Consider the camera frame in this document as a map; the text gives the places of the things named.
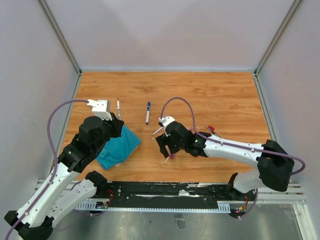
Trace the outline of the white whiteboard marker purple end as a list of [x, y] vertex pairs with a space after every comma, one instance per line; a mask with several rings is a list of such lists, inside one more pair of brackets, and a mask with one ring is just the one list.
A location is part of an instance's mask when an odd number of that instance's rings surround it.
[[117, 118], [119, 120], [121, 120], [121, 108], [120, 108], [120, 100], [119, 100], [119, 98], [117, 99], [116, 104], [117, 104]]

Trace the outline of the white blue deli marker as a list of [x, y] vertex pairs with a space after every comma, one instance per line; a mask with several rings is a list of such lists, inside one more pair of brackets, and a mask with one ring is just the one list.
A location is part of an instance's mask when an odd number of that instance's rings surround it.
[[145, 124], [148, 125], [150, 122], [150, 111], [146, 110], [146, 119], [145, 119]]

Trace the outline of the blue marker cap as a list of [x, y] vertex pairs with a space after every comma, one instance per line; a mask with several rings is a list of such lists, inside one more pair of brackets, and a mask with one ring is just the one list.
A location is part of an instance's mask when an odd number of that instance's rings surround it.
[[147, 103], [147, 112], [149, 112], [150, 109], [151, 109], [151, 102], [149, 101], [149, 102]]

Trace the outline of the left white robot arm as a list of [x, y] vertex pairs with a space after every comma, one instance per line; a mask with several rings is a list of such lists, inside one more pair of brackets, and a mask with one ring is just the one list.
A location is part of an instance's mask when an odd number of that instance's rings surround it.
[[54, 168], [32, 198], [20, 209], [9, 211], [4, 220], [24, 240], [46, 240], [58, 222], [84, 200], [101, 198], [108, 181], [97, 171], [62, 196], [65, 188], [95, 160], [111, 138], [121, 136], [124, 121], [113, 113], [107, 119], [87, 117], [62, 153], [55, 157]]

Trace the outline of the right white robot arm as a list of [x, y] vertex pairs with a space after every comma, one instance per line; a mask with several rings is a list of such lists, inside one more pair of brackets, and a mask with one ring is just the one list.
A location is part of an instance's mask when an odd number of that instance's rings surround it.
[[237, 142], [207, 132], [193, 133], [174, 118], [159, 120], [164, 133], [156, 137], [160, 152], [165, 158], [180, 150], [193, 157], [223, 158], [253, 167], [244, 173], [234, 173], [227, 184], [226, 193], [232, 200], [258, 189], [269, 188], [285, 192], [293, 172], [294, 160], [273, 140], [264, 144]]

